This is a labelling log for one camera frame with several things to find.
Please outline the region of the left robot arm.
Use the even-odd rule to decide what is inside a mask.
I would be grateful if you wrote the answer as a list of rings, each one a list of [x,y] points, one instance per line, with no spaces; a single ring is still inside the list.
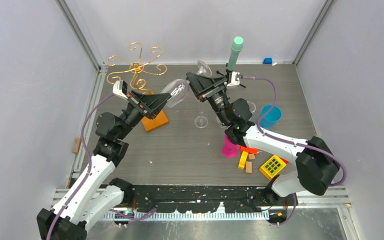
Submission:
[[[93,152],[87,152],[88,164],[79,179],[50,210],[37,215],[39,234],[43,240],[84,240],[89,230],[115,206],[128,207],[133,202],[132,185],[113,179],[102,193],[94,196],[103,181],[124,158],[129,144],[124,138],[143,118],[154,119],[172,97],[170,93],[121,94],[126,109],[117,116],[110,112],[96,119],[99,140]]]

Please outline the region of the clear frosted wine glass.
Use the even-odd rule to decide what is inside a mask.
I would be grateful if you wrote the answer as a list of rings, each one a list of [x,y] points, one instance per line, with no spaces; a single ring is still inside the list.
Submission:
[[[197,61],[198,71],[197,75],[211,77],[212,70],[211,68],[202,60]],[[168,99],[166,106],[168,108],[172,108],[182,102],[189,93],[190,86],[187,80],[185,79],[175,79],[168,83],[163,90],[160,92],[161,94],[168,93],[170,94],[170,98]]]

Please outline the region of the clear champagne flute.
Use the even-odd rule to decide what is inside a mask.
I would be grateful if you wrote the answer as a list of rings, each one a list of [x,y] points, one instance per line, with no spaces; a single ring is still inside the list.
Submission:
[[[195,118],[194,124],[199,129],[204,129],[208,125],[208,118],[206,117],[205,113],[201,111],[199,115]]]

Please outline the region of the blue wine glass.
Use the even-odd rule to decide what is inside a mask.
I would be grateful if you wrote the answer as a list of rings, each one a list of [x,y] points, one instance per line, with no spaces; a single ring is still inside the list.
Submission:
[[[262,128],[267,130],[275,126],[283,115],[281,109],[278,106],[274,106],[272,109],[271,107],[271,104],[265,105],[260,112],[260,116],[264,115],[264,118],[260,121],[259,124]]]

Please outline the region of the clear tumbler wine glass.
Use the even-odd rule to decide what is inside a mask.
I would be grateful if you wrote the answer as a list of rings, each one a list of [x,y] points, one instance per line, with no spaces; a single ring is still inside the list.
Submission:
[[[222,129],[226,128],[226,126],[222,123],[222,121],[219,119],[218,116],[216,116],[215,119],[219,128],[222,128]]]

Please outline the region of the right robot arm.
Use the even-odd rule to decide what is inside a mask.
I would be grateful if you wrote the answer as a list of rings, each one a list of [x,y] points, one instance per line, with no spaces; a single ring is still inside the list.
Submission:
[[[186,79],[196,99],[208,102],[227,127],[224,132],[231,143],[276,155],[295,165],[294,172],[275,176],[266,186],[265,198],[271,205],[279,205],[288,195],[301,191],[322,196],[328,187],[345,181],[347,171],[343,163],[321,138],[298,139],[264,129],[259,122],[251,121],[252,113],[245,99],[229,102],[227,89],[244,79],[239,72],[220,77],[188,72]]]

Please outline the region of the pink wine glass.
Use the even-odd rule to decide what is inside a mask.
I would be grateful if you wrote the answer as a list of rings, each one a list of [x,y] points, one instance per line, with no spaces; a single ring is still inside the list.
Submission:
[[[228,136],[225,134],[224,135],[224,144],[223,144],[223,147],[221,149],[221,152],[224,155],[224,157],[229,158],[229,159],[233,159],[239,154],[239,151],[240,151],[240,145],[232,143],[229,140]]]

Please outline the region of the clear round wine glass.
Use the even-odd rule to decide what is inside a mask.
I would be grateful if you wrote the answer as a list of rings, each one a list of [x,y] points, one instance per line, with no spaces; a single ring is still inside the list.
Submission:
[[[255,111],[256,111],[256,105],[251,102],[251,101],[247,101],[247,104],[248,104],[248,107],[249,107],[249,111],[251,112],[251,117],[249,118],[249,121],[250,122],[254,122],[254,114],[255,114]]]

